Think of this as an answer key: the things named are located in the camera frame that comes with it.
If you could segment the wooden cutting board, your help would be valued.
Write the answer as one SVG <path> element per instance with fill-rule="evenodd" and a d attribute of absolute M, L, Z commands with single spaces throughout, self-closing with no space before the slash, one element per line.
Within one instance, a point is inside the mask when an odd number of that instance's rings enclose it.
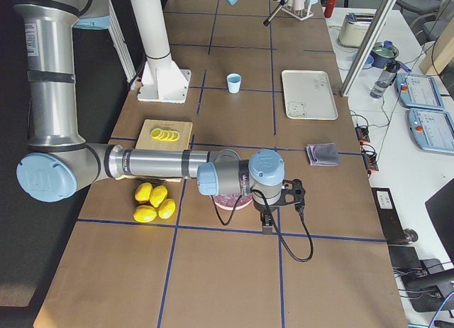
<path fill-rule="evenodd" d="M 192 123 L 146 119 L 134 147 L 116 145 L 109 156 L 112 177 L 190 177 L 189 142 Z"/>

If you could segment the red bottle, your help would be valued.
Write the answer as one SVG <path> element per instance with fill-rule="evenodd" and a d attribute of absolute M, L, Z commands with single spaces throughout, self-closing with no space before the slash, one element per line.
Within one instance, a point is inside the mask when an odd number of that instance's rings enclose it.
<path fill-rule="evenodd" d="M 330 18 L 332 16 L 333 10 L 336 7 L 337 0 L 326 0 L 326 6 L 324 11 L 324 17 Z"/>

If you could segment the light blue cup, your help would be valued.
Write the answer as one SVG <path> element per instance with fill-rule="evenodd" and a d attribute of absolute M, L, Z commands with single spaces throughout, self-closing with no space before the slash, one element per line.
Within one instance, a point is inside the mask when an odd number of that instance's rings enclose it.
<path fill-rule="evenodd" d="M 231 73 L 226 77 L 228 91 L 231 94 L 236 94 L 240 91 L 242 77 L 238 73 Z"/>

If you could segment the clear water bottle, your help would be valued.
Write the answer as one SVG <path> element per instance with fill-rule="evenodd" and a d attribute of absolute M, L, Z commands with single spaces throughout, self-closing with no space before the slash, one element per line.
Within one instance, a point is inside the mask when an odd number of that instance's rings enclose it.
<path fill-rule="evenodd" d="M 390 60 L 371 89 L 370 96 L 374 99 L 382 97 L 385 90 L 394 82 L 400 68 L 401 65 L 399 62 Z"/>

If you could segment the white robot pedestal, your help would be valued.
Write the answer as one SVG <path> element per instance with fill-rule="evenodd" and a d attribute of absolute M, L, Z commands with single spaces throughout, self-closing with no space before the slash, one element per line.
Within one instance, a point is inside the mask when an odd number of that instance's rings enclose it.
<path fill-rule="evenodd" d="M 131 0 L 131 5 L 146 58 L 138 100 L 185 103 L 191 71 L 172 59 L 160 0 Z"/>

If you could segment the cream bear tray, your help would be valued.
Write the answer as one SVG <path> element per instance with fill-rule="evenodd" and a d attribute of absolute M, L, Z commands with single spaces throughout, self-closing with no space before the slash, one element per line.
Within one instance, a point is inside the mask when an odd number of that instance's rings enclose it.
<path fill-rule="evenodd" d="M 284 107 L 288 118 L 333 121 L 338 118 L 328 74 L 317 70 L 283 70 Z"/>

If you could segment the steel muddler black tip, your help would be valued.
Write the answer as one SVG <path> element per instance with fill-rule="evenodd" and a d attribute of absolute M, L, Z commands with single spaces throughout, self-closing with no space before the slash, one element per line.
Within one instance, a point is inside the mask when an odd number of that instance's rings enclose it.
<path fill-rule="evenodd" d="M 284 8 L 288 0 L 280 0 L 274 11 L 263 21 L 264 26 L 269 26 L 274 17 Z"/>

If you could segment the pink cup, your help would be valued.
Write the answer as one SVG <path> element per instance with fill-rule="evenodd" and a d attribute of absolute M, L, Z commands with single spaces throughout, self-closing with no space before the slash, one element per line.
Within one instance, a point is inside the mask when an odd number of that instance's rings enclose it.
<path fill-rule="evenodd" d="M 305 0 L 292 0 L 292 8 L 295 12 L 300 12 L 304 9 Z"/>

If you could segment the lemon slices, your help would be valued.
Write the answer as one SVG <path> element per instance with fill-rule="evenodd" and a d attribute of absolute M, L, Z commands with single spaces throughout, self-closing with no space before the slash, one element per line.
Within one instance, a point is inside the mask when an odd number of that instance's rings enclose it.
<path fill-rule="evenodd" d="M 176 142 L 179 140 L 180 134 L 179 131 L 162 129 L 160 127 L 153 128 L 150 131 L 150 137 L 156 141 L 162 142 Z"/>

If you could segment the dark pot with lid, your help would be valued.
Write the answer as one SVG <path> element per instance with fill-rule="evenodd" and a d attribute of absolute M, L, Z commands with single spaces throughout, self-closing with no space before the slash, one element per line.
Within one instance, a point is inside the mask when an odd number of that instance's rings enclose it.
<path fill-rule="evenodd" d="M 370 52 L 373 57 L 373 67 L 384 68 L 390 60 L 395 59 L 399 55 L 399 49 L 394 46 L 390 40 L 376 42 Z"/>

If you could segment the blue teach pendant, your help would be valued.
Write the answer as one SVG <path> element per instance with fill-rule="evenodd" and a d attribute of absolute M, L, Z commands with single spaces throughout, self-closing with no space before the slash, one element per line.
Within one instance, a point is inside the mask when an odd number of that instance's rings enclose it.
<path fill-rule="evenodd" d="M 447 111 L 410 108 L 407 116 L 419 148 L 453 154 L 453 119 Z"/>
<path fill-rule="evenodd" d="M 400 72 L 396 78 L 399 100 L 407 108 L 444 110 L 441 93 L 432 76 Z"/>

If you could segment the folded grey purple cloth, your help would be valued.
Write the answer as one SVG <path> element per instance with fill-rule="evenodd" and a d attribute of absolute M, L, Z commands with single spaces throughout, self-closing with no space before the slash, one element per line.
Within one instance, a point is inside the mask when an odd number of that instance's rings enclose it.
<path fill-rule="evenodd" d="M 341 164 L 338 150 L 334 143 L 308 144 L 306 152 L 310 165 L 339 166 Z"/>

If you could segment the clear ice cubes pile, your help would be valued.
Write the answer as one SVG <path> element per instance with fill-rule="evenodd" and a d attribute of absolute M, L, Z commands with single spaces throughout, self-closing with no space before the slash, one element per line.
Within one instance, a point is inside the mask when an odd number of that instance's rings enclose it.
<path fill-rule="evenodd" d="M 214 201 L 218 206 L 224 206 L 224 207 L 233 207 L 238 200 L 239 196 L 238 195 L 218 195 L 214 197 Z M 242 196 L 238 203 L 237 206 L 243 206 L 247 205 L 252 201 L 252 197 L 250 195 L 248 196 Z"/>

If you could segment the yellow lemon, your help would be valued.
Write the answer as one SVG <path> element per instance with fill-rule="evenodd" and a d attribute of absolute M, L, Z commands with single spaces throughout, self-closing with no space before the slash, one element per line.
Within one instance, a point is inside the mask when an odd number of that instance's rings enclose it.
<path fill-rule="evenodd" d="M 149 182 L 141 183 L 135 190 L 134 198 L 138 204 L 148 203 L 153 186 Z"/>
<path fill-rule="evenodd" d="M 135 208 L 133 218 L 140 223 L 150 223 L 157 217 L 157 210 L 150 205 L 140 205 Z"/>
<path fill-rule="evenodd" d="M 157 214 L 161 219 L 169 219 L 176 211 L 177 205 L 174 199 L 165 199 L 157 209 Z"/>
<path fill-rule="evenodd" d="M 159 207 L 167 199 L 168 190 L 164 185 L 154 187 L 149 196 L 149 201 L 153 207 Z"/>

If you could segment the aluminium frame post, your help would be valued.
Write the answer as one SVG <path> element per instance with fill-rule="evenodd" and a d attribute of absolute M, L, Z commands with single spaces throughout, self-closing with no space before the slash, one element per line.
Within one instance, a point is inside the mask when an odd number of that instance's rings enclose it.
<path fill-rule="evenodd" d="M 347 97 L 355 80 L 359 76 L 362 68 L 369 56 L 373 45 L 377 42 L 379 34 L 386 23 L 386 20 L 392 11 L 397 0 L 382 0 L 379 7 L 377 8 L 372 23 L 370 24 L 365 37 L 363 38 L 361 45 L 358 49 L 358 53 L 350 66 L 345 80 L 343 81 L 340 89 L 340 95 Z"/>

